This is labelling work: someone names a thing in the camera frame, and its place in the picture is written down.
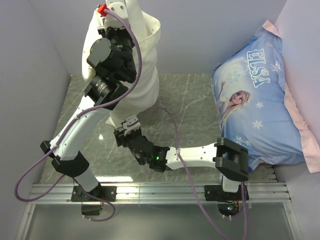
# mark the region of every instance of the glass panel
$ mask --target glass panel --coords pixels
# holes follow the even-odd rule
[[[213,221],[233,240],[241,239],[243,214],[232,221],[206,204]],[[293,239],[282,203],[252,204],[247,240]],[[37,205],[27,240],[220,240],[217,231],[195,204],[117,205],[107,222],[82,219],[79,205]]]

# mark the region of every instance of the white wall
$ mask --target white wall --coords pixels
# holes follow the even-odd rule
[[[0,30],[0,238],[12,240],[26,206],[15,183],[53,137],[70,76],[28,1],[2,1]],[[26,177],[23,197],[41,172]]]
[[[81,55],[93,11],[104,0],[29,0],[49,31],[70,74],[81,73]],[[161,22],[160,73],[209,73],[242,47],[286,0],[139,0]]]
[[[320,143],[320,2],[288,0],[276,27],[283,38],[286,81],[304,120]],[[306,240],[320,239],[320,173],[306,164],[279,166],[277,176],[287,184]]]

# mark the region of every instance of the enclosure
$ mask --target enclosure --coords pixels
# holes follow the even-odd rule
[[[161,23],[156,46],[159,97],[156,106],[174,116],[182,148],[206,146],[221,137],[211,72],[240,50],[269,20],[281,35],[285,80],[300,114],[320,142],[318,55],[320,18],[316,0],[139,0]],[[13,194],[23,172],[42,155],[76,110],[87,84],[82,78],[83,44],[99,1],[11,0],[2,3],[1,119],[2,238],[11,239],[222,239],[197,206],[184,169],[158,173],[138,165],[117,147],[103,119],[81,152],[105,186],[117,186],[113,219],[88,222],[70,202],[74,181],[64,177],[44,198],[23,203]],[[148,140],[174,146],[173,124],[155,109],[138,115]],[[205,185],[220,184],[215,168],[190,169],[196,191],[214,222],[232,239],[243,235],[244,217],[223,219],[206,202]],[[20,195],[44,193],[60,176],[50,161],[30,172]],[[320,173],[305,162],[265,163],[246,182],[247,239],[318,240]]]

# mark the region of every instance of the elsa pillowcase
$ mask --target elsa pillowcase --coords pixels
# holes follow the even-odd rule
[[[302,135],[285,106],[281,52],[282,39],[267,21],[242,50],[212,72],[222,136],[248,149],[251,171],[261,161],[274,165],[305,160]]]

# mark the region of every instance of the gray marble surface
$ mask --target gray marble surface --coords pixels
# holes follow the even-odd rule
[[[167,108],[177,121],[180,146],[198,147],[216,142],[221,131],[209,74],[159,74],[160,93],[156,105]],[[55,136],[76,110],[86,87],[81,76],[72,76],[61,110]],[[156,109],[138,116],[143,134],[158,146],[174,146],[174,126],[169,116]],[[147,165],[139,165],[127,148],[117,147],[113,131],[103,119],[80,149],[90,162],[92,172],[101,182],[185,182],[184,169],[158,173]],[[194,167],[190,169],[195,182],[219,180],[216,169]],[[53,183],[60,176],[46,163],[41,183]],[[274,181],[273,169],[261,164],[250,174],[252,182]],[[64,177],[62,183],[71,183]]]

